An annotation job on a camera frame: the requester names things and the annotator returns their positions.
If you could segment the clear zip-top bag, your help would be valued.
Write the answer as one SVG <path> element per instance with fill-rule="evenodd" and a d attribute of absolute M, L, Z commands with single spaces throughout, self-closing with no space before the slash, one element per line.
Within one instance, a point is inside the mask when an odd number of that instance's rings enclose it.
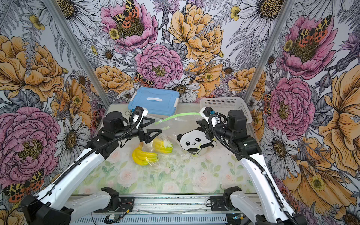
<path fill-rule="evenodd" d="M 142 141 L 132 152 L 134 163 L 141 167 L 157 167 L 166 156 L 174 153 L 174 143 L 166 136 L 168 125 L 161 126 L 165 116 L 151 114 L 145 123 L 150 123 L 145 128 L 148 135 L 147 141 Z"/>

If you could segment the panda print zip-top bag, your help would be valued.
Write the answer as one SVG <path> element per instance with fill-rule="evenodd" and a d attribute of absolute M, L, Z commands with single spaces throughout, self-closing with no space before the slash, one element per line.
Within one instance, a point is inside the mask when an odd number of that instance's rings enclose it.
<path fill-rule="evenodd" d="M 165 132 L 171 140 L 174 140 L 179 147 L 187 152 L 190 148 L 210 149 L 215 146 L 200 146 L 203 136 L 197 130 L 199 127 L 196 121 L 204 118 L 198 112 L 184 112 L 165 118 L 161 126 L 168 125 L 170 128 Z"/>

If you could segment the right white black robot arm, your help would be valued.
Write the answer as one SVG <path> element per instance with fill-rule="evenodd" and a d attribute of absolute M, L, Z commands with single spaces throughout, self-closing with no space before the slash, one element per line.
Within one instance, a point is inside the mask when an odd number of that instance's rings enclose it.
<path fill-rule="evenodd" d="M 230 110 L 227 116 L 204 107 L 200 115 L 208 139 L 216 139 L 233 153 L 246 169 L 260 199 L 257 204 L 240 187 L 230 187 L 223 198 L 228 209 L 242 212 L 254 225 L 305 225 L 278 189 L 256 139 L 248 135 L 247 118 L 241 110 Z"/>

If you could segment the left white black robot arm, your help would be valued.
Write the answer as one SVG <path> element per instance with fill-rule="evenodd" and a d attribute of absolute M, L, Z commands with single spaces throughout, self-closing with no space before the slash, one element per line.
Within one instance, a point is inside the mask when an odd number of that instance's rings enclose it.
<path fill-rule="evenodd" d="M 118 147 L 122 140 L 137 137 L 150 143 L 162 133 L 147 128 L 155 121 L 147 117 L 147 110 L 137 107 L 126 119 L 121 112 L 110 112 L 103 119 L 98 135 L 89 141 L 81 155 L 54 182 L 36 196 L 26 196 L 21 209 L 29 225 L 69 225 L 97 210 L 110 212 L 119 209 L 119 193 L 104 187 L 97 193 L 69 201 L 84 179 Z"/>

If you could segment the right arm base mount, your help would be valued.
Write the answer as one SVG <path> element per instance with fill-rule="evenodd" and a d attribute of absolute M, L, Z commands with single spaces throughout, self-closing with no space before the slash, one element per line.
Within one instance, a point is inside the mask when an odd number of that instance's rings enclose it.
<path fill-rule="evenodd" d="M 234 208 L 228 207 L 222 196 L 210 197 L 210 208 L 212 212 L 231 212 Z"/>

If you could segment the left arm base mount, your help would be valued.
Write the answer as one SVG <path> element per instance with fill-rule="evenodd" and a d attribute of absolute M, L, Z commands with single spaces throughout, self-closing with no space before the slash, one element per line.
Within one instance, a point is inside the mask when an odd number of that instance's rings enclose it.
<path fill-rule="evenodd" d="M 118 200 L 114 200 L 109 203 L 105 209 L 96 210 L 95 213 L 125 213 L 127 211 L 132 212 L 134 206 L 134 197 L 119 197 Z"/>

